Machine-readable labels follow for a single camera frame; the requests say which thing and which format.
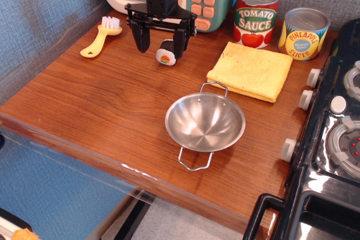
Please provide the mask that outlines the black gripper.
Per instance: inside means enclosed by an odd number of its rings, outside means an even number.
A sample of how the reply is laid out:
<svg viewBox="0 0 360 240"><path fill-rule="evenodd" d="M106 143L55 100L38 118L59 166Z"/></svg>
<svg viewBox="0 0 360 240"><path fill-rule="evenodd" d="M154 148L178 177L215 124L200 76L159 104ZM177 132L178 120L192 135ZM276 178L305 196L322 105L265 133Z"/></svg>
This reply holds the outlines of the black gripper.
<svg viewBox="0 0 360 240"><path fill-rule="evenodd" d="M129 20L141 23L131 22L130 28L136 46L142 53L145 53L150 46L150 30L148 28L174 30L173 44L176 60L183 56L190 37L196 35L195 19L197 16L182 8L178 4L178 0L146 0L145 3L128 3L125 5L125 9Z"/></svg>

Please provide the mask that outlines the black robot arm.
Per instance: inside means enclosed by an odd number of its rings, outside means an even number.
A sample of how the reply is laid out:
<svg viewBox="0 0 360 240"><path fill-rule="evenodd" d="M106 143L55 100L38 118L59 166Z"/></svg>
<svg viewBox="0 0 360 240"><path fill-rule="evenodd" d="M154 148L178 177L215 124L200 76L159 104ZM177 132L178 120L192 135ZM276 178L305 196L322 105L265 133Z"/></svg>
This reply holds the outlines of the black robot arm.
<svg viewBox="0 0 360 240"><path fill-rule="evenodd" d="M174 65L187 49L191 36L197 33L197 15L178 4L178 0L146 0L146 3L127 4L127 22L132 30L139 51L146 52L150 46L150 30L172 31L173 38L162 42L156 59Z"/></svg>

